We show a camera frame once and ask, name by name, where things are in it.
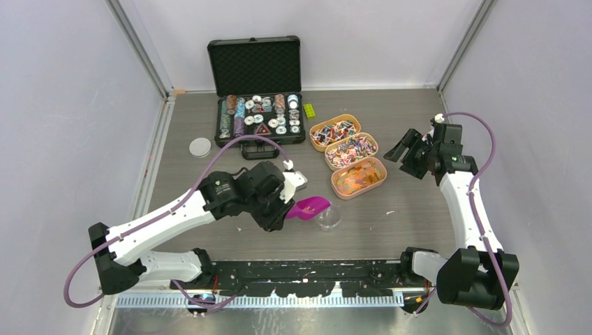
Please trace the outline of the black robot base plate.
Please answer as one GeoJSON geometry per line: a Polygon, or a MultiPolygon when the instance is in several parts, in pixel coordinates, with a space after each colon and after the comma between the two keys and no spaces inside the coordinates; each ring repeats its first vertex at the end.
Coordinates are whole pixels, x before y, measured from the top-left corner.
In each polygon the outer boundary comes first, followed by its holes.
{"type": "Polygon", "coordinates": [[[386,297],[396,288],[427,288],[426,279],[398,260],[218,261],[194,281],[179,284],[247,297],[326,297],[336,288],[344,297],[386,297]]]}

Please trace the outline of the magenta plastic scoop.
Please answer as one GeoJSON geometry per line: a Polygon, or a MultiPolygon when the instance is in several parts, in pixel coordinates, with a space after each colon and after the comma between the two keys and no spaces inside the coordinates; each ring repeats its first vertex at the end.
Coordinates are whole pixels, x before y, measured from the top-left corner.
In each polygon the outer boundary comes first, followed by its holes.
{"type": "Polygon", "coordinates": [[[330,201],[322,196],[313,196],[297,201],[286,214],[285,219],[298,218],[299,220],[311,220],[331,205],[330,201]]]}

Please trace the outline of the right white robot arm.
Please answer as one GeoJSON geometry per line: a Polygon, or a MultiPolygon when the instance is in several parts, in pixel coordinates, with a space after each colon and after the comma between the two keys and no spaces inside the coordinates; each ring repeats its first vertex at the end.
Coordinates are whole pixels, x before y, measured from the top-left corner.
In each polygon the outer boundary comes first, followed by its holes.
{"type": "Polygon", "coordinates": [[[437,251],[408,247],[401,254],[399,279],[407,286],[434,284],[439,300],[471,308],[498,310],[504,288],[519,272],[517,256],[506,253],[489,223],[472,156],[463,153],[462,127],[436,124],[426,135],[414,128],[384,154],[401,162],[400,170],[417,179],[434,176],[450,213],[456,251],[444,258],[437,251]]]}

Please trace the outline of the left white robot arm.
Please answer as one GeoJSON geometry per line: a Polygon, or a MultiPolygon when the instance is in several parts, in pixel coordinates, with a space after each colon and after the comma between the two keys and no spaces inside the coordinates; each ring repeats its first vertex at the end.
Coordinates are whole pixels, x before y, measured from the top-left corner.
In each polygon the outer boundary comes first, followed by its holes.
{"type": "Polygon", "coordinates": [[[270,161],[238,172],[214,171],[176,200],[143,217],[118,226],[96,223],[88,229],[94,262],[104,295],[124,292],[145,281],[178,281],[198,289],[214,280],[214,267],[201,248],[185,253],[158,252],[155,247],[196,227],[248,213],[267,232],[281,230],[306,187],[299,171],[280,170],[270,161]]]}

